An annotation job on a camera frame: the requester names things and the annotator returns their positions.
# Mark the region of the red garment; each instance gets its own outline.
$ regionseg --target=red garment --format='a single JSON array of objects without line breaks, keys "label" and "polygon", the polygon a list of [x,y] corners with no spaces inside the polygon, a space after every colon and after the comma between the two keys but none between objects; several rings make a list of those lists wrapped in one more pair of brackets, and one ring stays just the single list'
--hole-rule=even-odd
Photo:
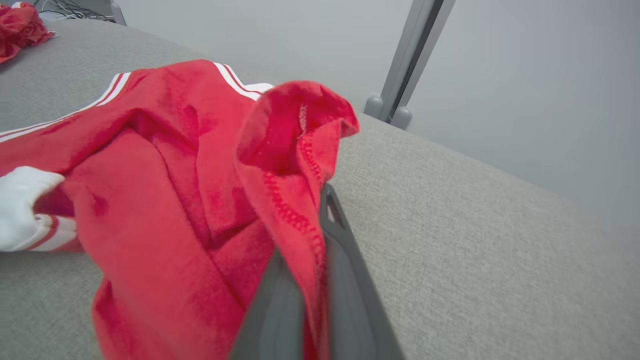
[{"label": "red garment", "polygon": [[205,60],[137,70],[83,111],[0,134],[0,175],[66,177],[38,211],[74,217],[104,272],[107,359],[223,359],[274,244],[307,305],[310,357],[328,358],[319,194],[358,123],[317,83],[260,88]]},{"label": "red garment", "polygon": [[38,11],[19,1],[9,7],[0,4],[0,63],[13,58],[27,46],[38,46],[55,33],[47,31]]}]

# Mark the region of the white wall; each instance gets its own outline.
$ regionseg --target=white wall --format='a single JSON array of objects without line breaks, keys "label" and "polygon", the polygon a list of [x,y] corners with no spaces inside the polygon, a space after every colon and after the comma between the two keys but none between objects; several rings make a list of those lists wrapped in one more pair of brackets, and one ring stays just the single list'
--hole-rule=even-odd
[{"label": "white wall", "polygon": [[382,91],[412,0],[118,0],[127,25],[265,82],[320,81],[364,108]]},{"label": "white wall", "polygon": [[408,131],[640,220],[640,1],[456,0]]}]

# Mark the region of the red fabric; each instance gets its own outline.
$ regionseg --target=red fabric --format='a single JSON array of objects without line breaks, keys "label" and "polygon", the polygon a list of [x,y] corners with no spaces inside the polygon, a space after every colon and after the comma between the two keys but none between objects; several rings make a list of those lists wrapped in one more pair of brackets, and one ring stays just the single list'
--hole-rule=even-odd
[{"label": "red fabric", "polygon": [[18,7],[0,4],[0,63],[13,58],[27,46],[38,46],[53,36],[42,23],[33,5]]},{"label": "red fabric", "polygon": [[104,272],[93,319],[107,359],[223,359],[274,245],[307,305],[308,356],[327,359],[319,193],[357,131],[322,85],[256,102],[197,60],[137,70],[112,101],[0,143],[0,175],[66,177],[73,214],[49,213],[75,217]]}]

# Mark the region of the gray fabric surface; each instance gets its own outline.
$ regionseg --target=gray fabric surface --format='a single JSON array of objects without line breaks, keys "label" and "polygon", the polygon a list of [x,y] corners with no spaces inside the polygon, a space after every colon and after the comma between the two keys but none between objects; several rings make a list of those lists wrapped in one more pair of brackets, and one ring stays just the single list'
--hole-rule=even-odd
[{"label": "gray fabric surface", "polygon": [[[116,72],[202,57],[112,24],[50,28],[60,37],[0,65],[0,129],[81,108]],[[554,194],[360,120],[332,183],[407,359],[637,359],[633,244]],[[99,358],[99,279],[84,255],[1,254],[0,358]]]}]

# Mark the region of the white fabric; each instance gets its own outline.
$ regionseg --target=white fabric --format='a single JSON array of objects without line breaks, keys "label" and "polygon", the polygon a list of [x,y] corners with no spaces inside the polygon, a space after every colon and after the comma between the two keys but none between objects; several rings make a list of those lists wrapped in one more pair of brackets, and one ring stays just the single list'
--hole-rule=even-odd
[{"label": "white fabric", "polygon": [[76,237],[73,220],[33,214],[35,202],[64,180],[33,167],[19,167],[0,177],[0,251],[24,250],[49,236],[34,249],[48,251]]}]

